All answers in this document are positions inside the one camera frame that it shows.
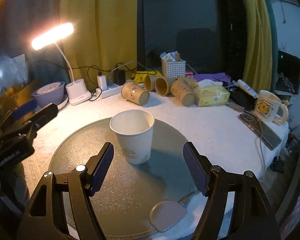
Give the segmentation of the white paper cup green print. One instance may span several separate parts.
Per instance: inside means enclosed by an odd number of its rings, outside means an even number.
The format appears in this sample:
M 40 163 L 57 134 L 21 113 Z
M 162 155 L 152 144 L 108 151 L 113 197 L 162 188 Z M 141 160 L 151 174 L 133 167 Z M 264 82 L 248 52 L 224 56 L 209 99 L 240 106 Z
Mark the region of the white paper cup green print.
M 139 109 L 123 111 L 111 118 L 109 127 L 128 163 L 140 165 L 149 160 L 154 123 L 151 113 Z

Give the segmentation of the brown paper cup front left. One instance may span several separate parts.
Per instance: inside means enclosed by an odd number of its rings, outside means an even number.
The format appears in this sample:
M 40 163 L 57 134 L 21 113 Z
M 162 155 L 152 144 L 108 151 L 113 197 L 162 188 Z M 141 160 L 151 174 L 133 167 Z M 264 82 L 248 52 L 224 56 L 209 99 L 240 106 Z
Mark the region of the brown paper cup front left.
M 130 102 L 143 106 L 149 101 L 150 93 L 134 81 L 127 81 L 121 88 L 121 96 Z

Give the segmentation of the brown paper cup open left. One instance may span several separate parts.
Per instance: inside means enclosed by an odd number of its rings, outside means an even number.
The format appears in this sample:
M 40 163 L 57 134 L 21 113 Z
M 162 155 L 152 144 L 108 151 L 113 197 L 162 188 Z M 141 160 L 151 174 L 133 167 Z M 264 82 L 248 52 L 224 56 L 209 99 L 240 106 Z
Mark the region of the brown paper cup open left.
M 157 75 L 147 74 L 145 77 L 145 89 L 149 92 L 155 90 L 155 82 L 159 77 L 160 76 Z

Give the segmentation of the brown paper cup right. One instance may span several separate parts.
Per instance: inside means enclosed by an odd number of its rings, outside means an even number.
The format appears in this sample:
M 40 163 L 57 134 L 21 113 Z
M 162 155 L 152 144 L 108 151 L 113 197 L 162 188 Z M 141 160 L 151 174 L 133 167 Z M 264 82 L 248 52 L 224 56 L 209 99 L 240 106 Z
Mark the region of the brown paper cup right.
M 193 89 L 184 80 L 176 80 L 170 87 L 171 94 L 185 107 L 189 107 L 195 102 Z

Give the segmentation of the white inner bowl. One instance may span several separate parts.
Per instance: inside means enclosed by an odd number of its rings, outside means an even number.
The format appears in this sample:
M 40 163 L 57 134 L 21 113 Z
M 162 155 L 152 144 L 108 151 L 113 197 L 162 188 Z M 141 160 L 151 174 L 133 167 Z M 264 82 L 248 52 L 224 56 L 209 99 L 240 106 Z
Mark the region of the white inner bowl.
M 48 85 L 45 85 L 37 90 L 37 94 L 46 94 L 49 93 L 61 85 L 60 82 L 53 82 Z

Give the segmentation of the white round plate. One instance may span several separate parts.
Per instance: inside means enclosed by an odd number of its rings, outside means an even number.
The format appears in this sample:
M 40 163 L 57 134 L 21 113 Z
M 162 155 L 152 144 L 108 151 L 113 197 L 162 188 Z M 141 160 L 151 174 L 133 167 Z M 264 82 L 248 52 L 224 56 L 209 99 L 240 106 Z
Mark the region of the white round plate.
M 64 94 L 63 101 L 57 105 L 59 111 L 68 103 L 68 100 L 69 100 L 68 96 L 66 94 Z M 37 106 L 34 109 L 35 112 L 38 112 L 39 110 L 41 110 L 40 106 Z

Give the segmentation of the round grey mat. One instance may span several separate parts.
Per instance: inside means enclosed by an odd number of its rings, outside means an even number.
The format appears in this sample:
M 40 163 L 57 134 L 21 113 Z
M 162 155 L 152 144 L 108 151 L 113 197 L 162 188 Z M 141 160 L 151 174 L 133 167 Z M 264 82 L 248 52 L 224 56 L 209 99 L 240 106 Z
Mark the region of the round grey mat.
M 93 122 L 75 131 L 55 151 L 49 169 L 68 173 L 85 164 L 104 143 L 114 146 L 114 158 L 100 191 L 90 201 L 108 239 L 189 238 L 204 207 L 204 198 L 195 194 L 195 184 L 183 159 L 186 138 L 172 126 L 156 120 L 150 159 L 141 165 L 129 164 L 109 120 Z M 186 205 L 187 214 L 175 226 L 159 233 L 149 221 L 152 207 L 162 200 Z

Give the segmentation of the smartphone on table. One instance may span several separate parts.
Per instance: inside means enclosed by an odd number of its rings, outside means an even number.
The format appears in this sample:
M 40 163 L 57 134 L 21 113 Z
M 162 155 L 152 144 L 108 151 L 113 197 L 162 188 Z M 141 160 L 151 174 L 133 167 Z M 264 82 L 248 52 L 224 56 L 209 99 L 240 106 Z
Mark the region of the smartphone on table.
M 281 138 L 264 122 L 251 113 L 241 113 L 238 118 L 253 131 L 271 151 L 281 144 Z

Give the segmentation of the black power adapter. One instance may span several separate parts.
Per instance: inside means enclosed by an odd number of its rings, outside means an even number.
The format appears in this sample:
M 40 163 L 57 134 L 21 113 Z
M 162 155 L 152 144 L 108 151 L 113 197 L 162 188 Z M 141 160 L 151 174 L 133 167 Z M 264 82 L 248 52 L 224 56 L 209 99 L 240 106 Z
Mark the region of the black power adapter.
M 114 70 L 114 83 L 121 86 L 126 83 L 126 72 L 123 69 Z

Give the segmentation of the bear print ceramic mug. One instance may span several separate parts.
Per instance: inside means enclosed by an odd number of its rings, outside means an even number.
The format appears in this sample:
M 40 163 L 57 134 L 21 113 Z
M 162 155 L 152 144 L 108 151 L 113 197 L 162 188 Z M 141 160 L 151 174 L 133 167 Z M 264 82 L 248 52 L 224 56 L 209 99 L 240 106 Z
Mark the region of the bear print ceramic mug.
M 274 122 L 283 125 L 288 119 L 288 107 L 275 94 L 260 90 L 254 114 L 263 122 Z

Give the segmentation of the yellow curtain left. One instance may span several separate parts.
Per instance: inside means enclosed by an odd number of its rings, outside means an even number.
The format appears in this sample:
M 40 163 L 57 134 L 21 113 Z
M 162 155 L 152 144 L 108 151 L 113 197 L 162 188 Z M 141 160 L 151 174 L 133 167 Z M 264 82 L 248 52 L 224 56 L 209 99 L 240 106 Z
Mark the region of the yellow curtain left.
M 59 16 L 74 32 L 62 41 L 76 79 L 96 88 L 98 70 L 104 75 L 117 63 L 137 58 L 138 0 L 59 0 Z

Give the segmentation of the yellow tissue pack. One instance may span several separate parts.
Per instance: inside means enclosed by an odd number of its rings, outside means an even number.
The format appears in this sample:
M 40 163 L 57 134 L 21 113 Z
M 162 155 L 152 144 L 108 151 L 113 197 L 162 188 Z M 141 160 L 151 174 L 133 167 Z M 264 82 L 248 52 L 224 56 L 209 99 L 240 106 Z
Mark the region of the yellow tissue pack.
M 223 87 L 222 82 L 210 79 L 197 82 L 194 93 L 198 107 L 224 105 L 230 97 L 230 92 Z

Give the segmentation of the purple cloth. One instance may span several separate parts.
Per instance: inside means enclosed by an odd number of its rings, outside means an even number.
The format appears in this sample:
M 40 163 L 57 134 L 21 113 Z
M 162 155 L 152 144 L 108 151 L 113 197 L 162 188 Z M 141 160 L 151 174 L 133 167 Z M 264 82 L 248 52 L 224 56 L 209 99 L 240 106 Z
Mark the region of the purple cloth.
M 216 74 L 196 74 L 193 78 L 199 82 L 205 79 L 209 79 L 215 82 L 224 82 L 231 83 L 231 78 L 225 73 L 216 73 Z

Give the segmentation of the white plastic basket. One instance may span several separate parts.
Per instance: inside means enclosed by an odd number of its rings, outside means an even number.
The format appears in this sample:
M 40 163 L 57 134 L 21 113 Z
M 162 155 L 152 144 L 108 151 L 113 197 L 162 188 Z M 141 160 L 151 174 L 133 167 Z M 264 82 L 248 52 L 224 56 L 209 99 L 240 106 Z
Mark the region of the white plastic basket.
M 162 61 L 161 62 L 162 74 L 166 77 L 179 77 L 185 76 L 186 61 Z

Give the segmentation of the yellow curtain right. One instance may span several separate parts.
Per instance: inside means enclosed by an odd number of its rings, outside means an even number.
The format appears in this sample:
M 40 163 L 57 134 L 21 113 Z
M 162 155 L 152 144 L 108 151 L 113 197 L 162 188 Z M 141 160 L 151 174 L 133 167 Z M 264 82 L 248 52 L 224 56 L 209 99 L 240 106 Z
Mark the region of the yellow curtain right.
M 272 39 L 265 0 L 245 0 L 247 51 L 243 81 L 254 91 L 270 90 L 273 70 Z

